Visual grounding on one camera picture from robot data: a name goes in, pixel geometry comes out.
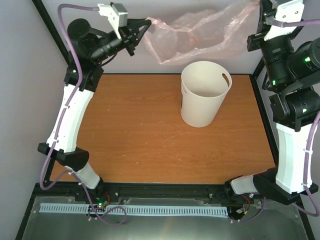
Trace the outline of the white plastic trash bin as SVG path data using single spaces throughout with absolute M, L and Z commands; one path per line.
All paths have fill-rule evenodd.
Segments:
M 221 65 L 196 61 L 181 73 L 180 115 L 195 128 L 211 124 L 232 87 L 232 77 Z

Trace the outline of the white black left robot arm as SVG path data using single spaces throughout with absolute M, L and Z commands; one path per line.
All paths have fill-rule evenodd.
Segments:
M 74 176 L 80 186 L 87 188 L 92 201 L 103 198 L 103 179 L 89 163 L 88 151 L 77 147 L 77 138 L 85 111 L 98 88 L 103 66 L 111 62 L 121 50 L 134 55 L 136 46 L 151 26 L 149 19 L 129 19 L 118 32 L 103 32 L 91 27 L 84 18 L 72 21 L 68 27 L 62 22 L 61 30 L 69 45 L 69 64 L 64 78 L 61 106 L 53 130 L 37 150 L 46 156 L 40 173 L 40 188 L 49 190 L 54 180 L 45 186 L 45 173 L 53 159 L 66 170 L 60 174 Z

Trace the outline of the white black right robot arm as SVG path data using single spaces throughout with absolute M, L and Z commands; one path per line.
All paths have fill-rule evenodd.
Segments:
M 301 0 L 262 0 L 257 32 L 247 38 L 247 50 L 261 50 L 273 121 L 278 132 L 278 163 L 264 172 L 238 176 L 225 182 L 224 194 L 233 202 L 239 195 L 260 194 L 284 205 L 300 194 L 316 193 L 311 178 L 314 134 L 320 119 L 320 96 L 313 86 L 320 81 L 320 41 L 294 49 L 291 41 L 306 25 Z

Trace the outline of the pink translucent plastic trash bag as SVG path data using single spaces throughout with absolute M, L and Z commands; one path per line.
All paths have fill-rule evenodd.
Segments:
M 257 30 L 259 8 L 258 0 L 238 0 L 221 11 L 188 12 L 170 24 L 152 18 L 143 42 L 161 65 L 232 58 L 247 50 L 247 38 Z

